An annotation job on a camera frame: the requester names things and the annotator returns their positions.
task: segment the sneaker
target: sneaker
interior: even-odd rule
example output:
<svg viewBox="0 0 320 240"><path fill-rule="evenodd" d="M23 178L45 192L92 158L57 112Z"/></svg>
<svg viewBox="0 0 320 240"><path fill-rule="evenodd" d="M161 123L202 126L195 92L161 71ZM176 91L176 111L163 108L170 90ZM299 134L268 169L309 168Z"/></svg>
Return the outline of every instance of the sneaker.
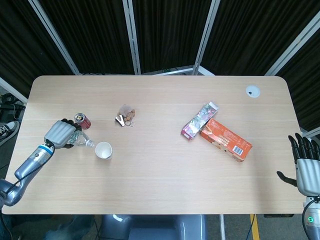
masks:
<svg viewBox="0 0 320 240"><path fill-rule="evenodd" d="M0 126L0 146L12 138L19 130L20 123L11 121L6 125Z"/></svg>

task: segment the robotic hand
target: robotic hand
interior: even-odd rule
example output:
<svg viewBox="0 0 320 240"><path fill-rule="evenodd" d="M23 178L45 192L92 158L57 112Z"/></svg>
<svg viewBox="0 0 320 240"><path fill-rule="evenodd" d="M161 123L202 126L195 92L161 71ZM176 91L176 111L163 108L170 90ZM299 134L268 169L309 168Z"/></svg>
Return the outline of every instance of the robotic hand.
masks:
<svg viewBox="0 0 320 240"><path fill-rule="evenodd" d="M302 225L309 240L320 240L320 148L319 145L298 133L298 141L288 136L292 146L296 180L276 173L284 182L298 188L306 196L303 203Z"/></svg>
<svg viewBox="0 0 320 240"><path fill-rule="evenodd" d="M14 175L18 181L12 184L4 179L0 179L0 209L4 205L13 206L22 198L28 184L43 165L50 160L55 149L69 149L73 147L72 144L67 144L67 142L72 134L78 130L82 130L81 126L65 118L57 121L51 127L44 137L45 144L39 145L15 171Z"/></svg>

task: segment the red can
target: red can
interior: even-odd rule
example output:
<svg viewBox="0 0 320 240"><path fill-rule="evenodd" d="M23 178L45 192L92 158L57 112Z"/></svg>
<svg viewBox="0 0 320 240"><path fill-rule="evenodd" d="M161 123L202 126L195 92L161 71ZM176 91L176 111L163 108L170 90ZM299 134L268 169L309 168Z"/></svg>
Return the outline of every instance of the red can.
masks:
<svg viewBox="0 0 320 240"><path fill-rule="evenodd" d="M74 121L79 124L83 130L90 128L91 122L83 113L79 112L74 116Z"/></svg>

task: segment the white paper cup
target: white paper cup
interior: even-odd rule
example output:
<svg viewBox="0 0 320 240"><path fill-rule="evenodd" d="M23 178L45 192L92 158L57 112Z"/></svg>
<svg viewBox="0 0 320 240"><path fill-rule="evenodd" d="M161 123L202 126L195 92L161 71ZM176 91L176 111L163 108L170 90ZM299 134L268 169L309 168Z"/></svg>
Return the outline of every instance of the white paper cup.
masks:
<svg viewBox="0 0 320 240"><path fill-rule="evenodd" d="M95 151L95 154L101 159L108 159L108 160L111 159L112 147L106 141L99 142L95 146L95 150L94 151Z"/></svg>

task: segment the plastic bottle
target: plastic bottle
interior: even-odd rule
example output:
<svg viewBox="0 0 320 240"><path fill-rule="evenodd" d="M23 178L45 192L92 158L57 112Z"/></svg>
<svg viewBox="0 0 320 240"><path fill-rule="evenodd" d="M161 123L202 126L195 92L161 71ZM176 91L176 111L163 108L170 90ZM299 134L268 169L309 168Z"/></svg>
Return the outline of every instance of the plastic bottle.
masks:
<svg viewBox="0 0 320 240"><path fill-rule="evenodd" d="M68 140L67 144L72 144L74 146L83 146L88 148L94 148L95 142L92 141L83 131L75 131L70 139Z"/></svg>

